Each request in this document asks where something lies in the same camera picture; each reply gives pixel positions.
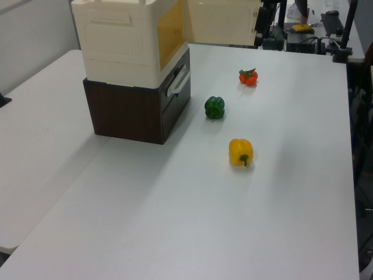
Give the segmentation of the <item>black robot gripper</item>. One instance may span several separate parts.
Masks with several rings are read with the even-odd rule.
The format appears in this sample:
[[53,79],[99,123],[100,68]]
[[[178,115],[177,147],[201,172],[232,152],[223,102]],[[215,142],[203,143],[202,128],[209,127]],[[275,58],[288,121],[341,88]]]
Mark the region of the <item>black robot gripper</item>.
[[255,28],[254,30],[261,34],[261,36],[256,36],[254,40],[254,46],[262,46],[263,37],[268,36],[268,25],[269,25],[269,10],[265,7],[260,7],[258,10]]

